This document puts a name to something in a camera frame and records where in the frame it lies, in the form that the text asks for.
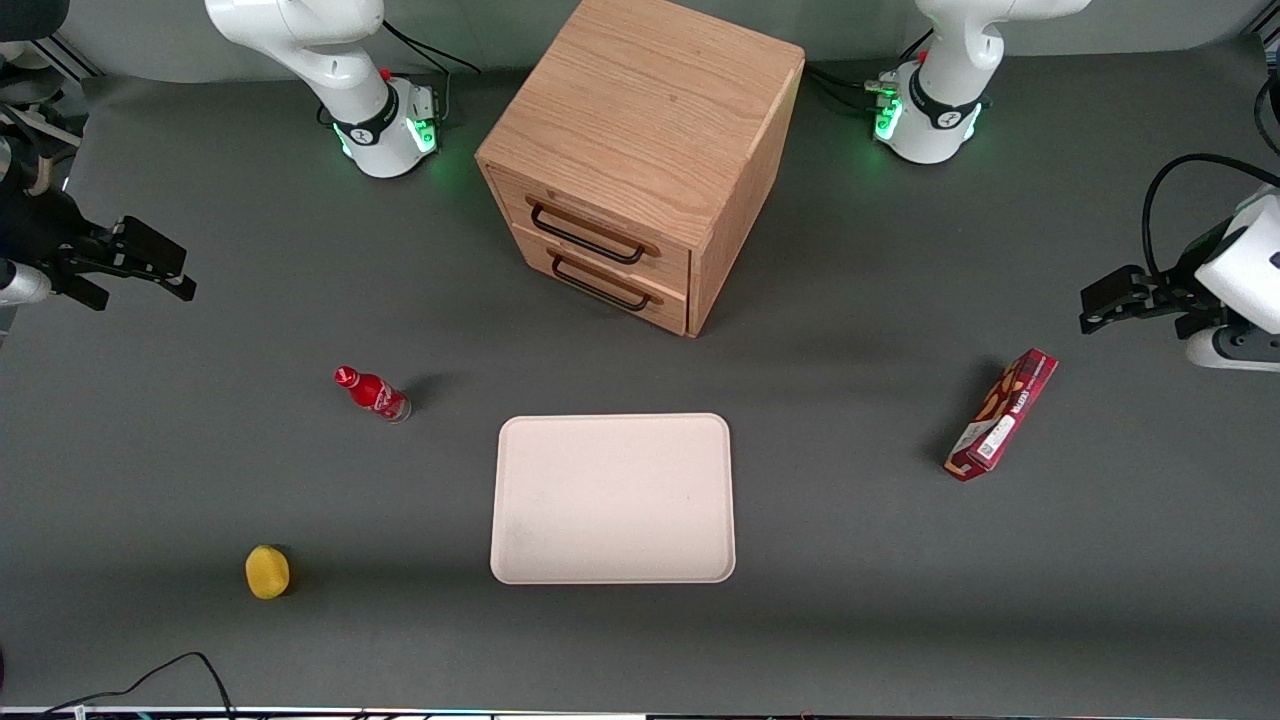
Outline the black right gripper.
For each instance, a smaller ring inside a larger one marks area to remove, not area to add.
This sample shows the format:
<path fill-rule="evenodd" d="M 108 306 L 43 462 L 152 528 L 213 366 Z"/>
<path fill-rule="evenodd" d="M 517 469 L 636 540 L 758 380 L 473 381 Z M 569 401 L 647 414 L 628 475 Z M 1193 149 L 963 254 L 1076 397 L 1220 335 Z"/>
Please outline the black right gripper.
<path fill-rule="evenodd" d="M 109 237 L 110 231 L 86 219 L 65 193 L 1 193 L 3 279 L 14 278 L 19 264 L 37 268 L 59 258 L 68 246 L 74 258 L 101 265 L 113 259 L 122 277 L 154 282 L 184 302 L 195 299 L 197 283 L 186 274 L 184 247 L 134 217 L 123 217 L 113 227 L 113 255 L 102 243 Z M 55 293 L 99 313 L 110 299 L 105 288 L 74 272 L 55 272 Z"/>

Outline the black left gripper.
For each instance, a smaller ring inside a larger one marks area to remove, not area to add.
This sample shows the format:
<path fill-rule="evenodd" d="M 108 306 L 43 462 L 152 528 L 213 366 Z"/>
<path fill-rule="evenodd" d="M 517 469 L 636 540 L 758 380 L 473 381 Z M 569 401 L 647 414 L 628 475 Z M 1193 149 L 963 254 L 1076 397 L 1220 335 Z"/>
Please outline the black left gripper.
<path fill-rule="evenodd" d="M 1148 265 L 1151 275 L 1162 287 L 1164 297 L 1180 307 L 1184 314 L 1175 319 L 1179 340 L 1188 341 L 1202 331 L 1213 333 L 1221 319 L 1233 319 L 1233 311 L 1212 291 L 1196 278 L 1196 272 L 1224 247 L 1234 218 L 1228 217 L 1192 240 L 1178 260 L 1161 269 L 1155 256 L 1155 245 L 1148 231 Z M 1138 265 L 1124 265 L 1080 291 L 1079 328 L 1083 334 L 1093 334 L 1115 322 L 1142 319 L 1152 300 L 1149 277 Z"/>

